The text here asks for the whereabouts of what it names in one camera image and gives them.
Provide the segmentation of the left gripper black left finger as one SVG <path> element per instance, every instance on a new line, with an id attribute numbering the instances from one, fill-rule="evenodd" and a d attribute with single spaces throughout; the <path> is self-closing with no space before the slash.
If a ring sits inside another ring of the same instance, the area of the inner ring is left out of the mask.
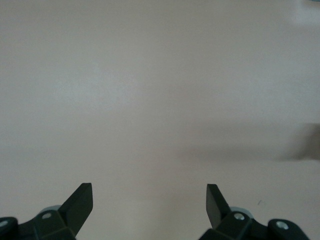
<path id="1" fill-rule="evenodd" d="M 62 205 L 47 207 L 27 222 L 0 217 L 0 240 L 77 240 L 92 209 L 92 184 L 82 183 Z"/>

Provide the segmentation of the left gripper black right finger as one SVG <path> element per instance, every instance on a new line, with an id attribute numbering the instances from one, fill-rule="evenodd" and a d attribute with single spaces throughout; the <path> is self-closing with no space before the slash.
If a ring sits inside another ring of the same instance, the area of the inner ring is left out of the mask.
<path id="1" fill-rule="evenodd" d="M 243 208 L 231 208 L 216 184 L 206 187 L 206 212 L 211 224 L 199 240 L 310 240 L 294 222 L 271 219 L 267 226 Z"/>

